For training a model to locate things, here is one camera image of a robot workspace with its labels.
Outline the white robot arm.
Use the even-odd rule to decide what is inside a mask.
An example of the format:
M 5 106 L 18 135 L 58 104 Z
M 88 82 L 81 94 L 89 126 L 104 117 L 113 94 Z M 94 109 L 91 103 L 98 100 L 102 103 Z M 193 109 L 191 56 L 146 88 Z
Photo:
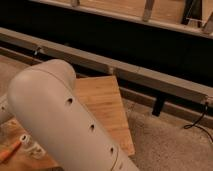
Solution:
M 29 66 L 0 98 L 0 123 L 14 117 L 65 171 L 140 171 L 74 93 L 64 60 Z

